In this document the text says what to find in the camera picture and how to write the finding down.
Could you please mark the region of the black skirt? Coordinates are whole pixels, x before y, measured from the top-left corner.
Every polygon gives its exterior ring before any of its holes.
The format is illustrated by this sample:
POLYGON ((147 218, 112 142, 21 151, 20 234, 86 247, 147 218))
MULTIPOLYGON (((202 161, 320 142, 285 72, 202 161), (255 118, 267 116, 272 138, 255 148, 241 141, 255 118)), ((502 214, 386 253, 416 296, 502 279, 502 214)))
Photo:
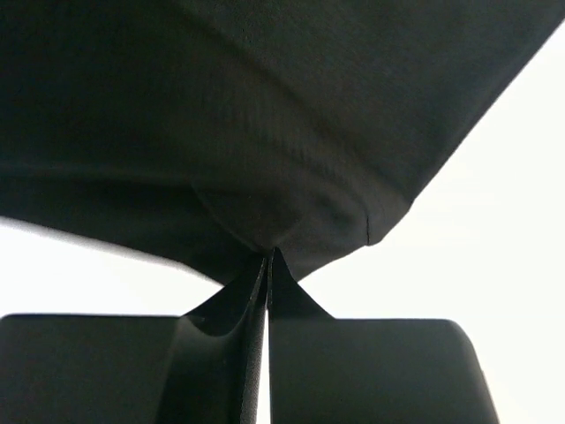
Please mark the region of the black skirt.
POLYGON ((4 1, 1 213, 227 283, 379 243, 561 1, 4 1))

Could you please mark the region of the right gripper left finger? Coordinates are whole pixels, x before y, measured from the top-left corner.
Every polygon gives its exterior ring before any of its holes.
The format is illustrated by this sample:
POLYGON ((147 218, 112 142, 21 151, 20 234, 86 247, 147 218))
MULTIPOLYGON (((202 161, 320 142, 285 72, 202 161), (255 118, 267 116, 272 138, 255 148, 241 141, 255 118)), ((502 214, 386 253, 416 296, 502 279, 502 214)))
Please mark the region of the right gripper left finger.
POLYGON ((268 260, 254 256, 177 322, 159 423, 254 423, 266 316, 268 260))

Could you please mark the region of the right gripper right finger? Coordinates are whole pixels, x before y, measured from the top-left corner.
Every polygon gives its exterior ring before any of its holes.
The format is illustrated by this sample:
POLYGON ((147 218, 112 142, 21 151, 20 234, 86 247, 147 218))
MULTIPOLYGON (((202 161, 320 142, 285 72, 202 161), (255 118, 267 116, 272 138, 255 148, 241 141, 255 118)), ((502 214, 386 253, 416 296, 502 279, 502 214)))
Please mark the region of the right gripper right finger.
POLYGON ((293 278, 280 249, 271 252, 267 273, 270 408, 273 423, 323 423, 328 394, 316 365, 315 325, 331 321, 293 278))

